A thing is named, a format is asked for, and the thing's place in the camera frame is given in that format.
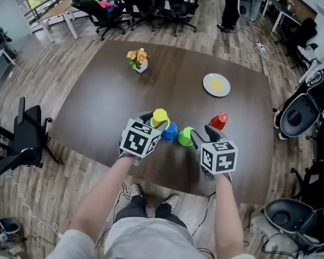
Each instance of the flower pot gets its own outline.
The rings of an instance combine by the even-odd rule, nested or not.
[[[147,69],[147,62],[141,64],[141,65],[140,65],[140,69],[137,69],[135,65],[133,66],[133,69],[136,70],[136,71],[139,72],[139,73],[142,73],[144,70]]]

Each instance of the shoe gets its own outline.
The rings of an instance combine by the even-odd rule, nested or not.
[[[277,110],[275,113],[274,113],[274,128],[276,128],[276,130],[278,130],[280,127],[276,125],[276,118],[277,118],[277,115],[280,114],[280,111]]]
[[[130,195],[131,198],[133,198],[134,196],[142,196],[141,194],[141,189],[140,186],[138,184],[132,184],[130,187]]]
[[[172,209],[174,209],[179,203],[179,195],[173,194],[169,196],[168,199],[163,203],[168,203],[172,207]]]
[[[288,138],[285,138],[285,137],[282,135],[281,132],[277,135],[277,137],[278,137],[279,140],[286,140],[286,139],[288,139]]]
[[[221,30],[221,32],[230,32],[229,29],[226,29],[222,26],[222,24],[217,24],[217,28]]]

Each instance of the wooden floor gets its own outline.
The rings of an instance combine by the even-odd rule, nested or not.
[[[149,26],[143,23],[134,31],[127,28],[125,35],[121,35],[116,30],[110,30],[105,39],[149,42],[190,49],[262,72],[261,59],[254,51],[254,43],[247,38],[247,31],[240,30],[238,33],[223,34],[216,28],[216,23],[221,20],[224,2],[225,0],[200,1],[200,7],[191,21],[197,26],[197,33],[194,33],[191,28],[181,27],[178,37],[174,37],[172,26],[151,32]],[[78,40],[73,38],[65,23],[52,28],[51,33],[56,40],[53,44],[49,42],[43,31],[29,38],[19,54],[17,66],[0,91],[0,116],[5,128],[12,129],[14,117],[17,115],[18,99],[22,96],[26,97],[27,108],[41,105],[43,118],[56,117],[82,71],[104,43],[99,40],[95,28],[88,19],[78,19],[73,24],[79,34]],[[271,58],[287,66],[293,66],[294,62],[286,58],[283,48],[274,44],[277,36],[271,33],[272,22],[261,17],[256,25],[275,49]],[[245,21],[239,20],[237,28],[247,29],[251,32],[250,39],[266,44],[266,41]],[[294,92],[297,80],[290,71],[276,63],[263,59],[262,64],[265,74],[270,79],[273,106],[278,107]],[[301,70],[295,71],[298,76],[301,76]],[[56,243],[57,235],[50,227],[44,229],[37,218],[32,218],[28,207],[23,206],[24,199],[22,195],[19,195],[18,186],[14,186],[12,179],[6,176],[11,175],[20,185],[20,192],[26,198],[25,203],[31,206],[33,215],[39,216],[41,220],[50,224],[57,223],[58,232],[63,233],[68,228],[78,202],[107,172],[108,168],[55,141],[51,140],[50,146],[58,156],[64,159],[64,166],[55,164],[45,155],[42,169],[21,166],[14,172],[9,171],[0,177],[0,218],[16,217],[23,224],[25,235],[41,236]],[[304,168],[311,164],[313,158],[312,143],[307,141],[305,136],[287,141],[278,141],[275,137],[266,202],[279,197],[289,197],[295,192],[296,184],[289,173],[290,168],[294,167],[303,173]],[[132,178],[127,177],[126,184],[129,186],[131,181]],[[152,198],[148,204],[148,214],[153,216],[153,206],[172,193],[172,190],[148,182],[141,183],[145,193]],[[179,203],[174,213],[187,224],[190,232],[193,232],[204,217],[207,199],[183,193],[180,193],[180,197],[182,202]],[[116,212],[126,203],[127,200],[122,197]],[[195,241],[197,247],[208,248],[215,253],[214,203],[213,199],[209,206],[207,219],[197,231]],[[249,224],[251,212],[261,208],[259,205],[239,204],[238,206],[243,227]],[[111,225],[112,219],[111,215],[103,229]],[[256,258],[270,257],[261,252],[260,235],[251,234],[249,229],[246,229],[245,240],[249,242],[245,248],[248,253]],[[44,258],[53,251],[53,245],[43,240],[39,241],[41,247],[37,247],[31,237],[28,238],[26,250],[29,258]],[[96,258],[98,258],[100,248],[97,248],[96,253]]]

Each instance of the white cube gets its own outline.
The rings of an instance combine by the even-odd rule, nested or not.
[[[121,135],[120,149],[144,158],[155,149],[160,136],[158,129],[130,119]]]
[[[212,174],[235,171],[238,148],[232,140],[201,144],[200,164]]]

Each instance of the green cup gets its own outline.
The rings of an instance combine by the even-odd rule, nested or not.
[[[193,130],[193,127],[185,127],[180,133],[179,133],[179,143],[185,147],[192,146],[192,140],[191,140],[191,130]]]

